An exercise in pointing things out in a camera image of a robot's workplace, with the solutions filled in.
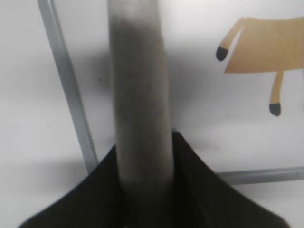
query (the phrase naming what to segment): black rubber base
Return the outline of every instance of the black rubber base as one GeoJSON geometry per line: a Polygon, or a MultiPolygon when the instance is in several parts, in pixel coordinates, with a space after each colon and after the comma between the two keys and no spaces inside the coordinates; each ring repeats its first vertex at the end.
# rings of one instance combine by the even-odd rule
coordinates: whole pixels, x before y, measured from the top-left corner
{"type": "Polygon", "coordinates": [[[281,104],[280,103],[270,104],[269,110],[272,115],[279,116],[281,114],[281,104]]]}
{"type": "Polygon", "coordinates": [[[222,47],[218,47],[218,50],[217,50],[218,61],[223,61],[227,57],[227,54],[228,54],[227,49],[222,48],[222,47]]]}
{"type": "MultiPolygon", "coordinates": [[[[173,153],[173,228],[289,227],[220,179],[179,132],[173,133],[173,153]]],[[[80,185],[20,228],[124,228],[125,208],[113,148],[80,185]]]]}

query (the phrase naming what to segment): white wall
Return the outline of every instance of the white wall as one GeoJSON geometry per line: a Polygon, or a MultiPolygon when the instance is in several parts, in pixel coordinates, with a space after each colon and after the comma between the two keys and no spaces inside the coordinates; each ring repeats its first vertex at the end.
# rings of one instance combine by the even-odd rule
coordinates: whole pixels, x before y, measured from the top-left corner
{"type": "MultiPolygon", "coordinates": [[[[304,165],[302,72],[288,72],[286,111],[277,118],[267,109],[274,74],[228,76],[227,61],[215,59],[239,17],[302,16],[300,1],[273,2],[162,1],[172,125],[217,171],[304,165]]],[[[115,142],[105,0],[56,0],[56,6],[102,159],[115,142]]],[[[2,1],[0,25],[0,227],[15,228],[77,185],[86,169],[37,2],[2,1]]],[[[304,227],[303,188],[304,181],[236,187],[294,228],[304,227]]]]}

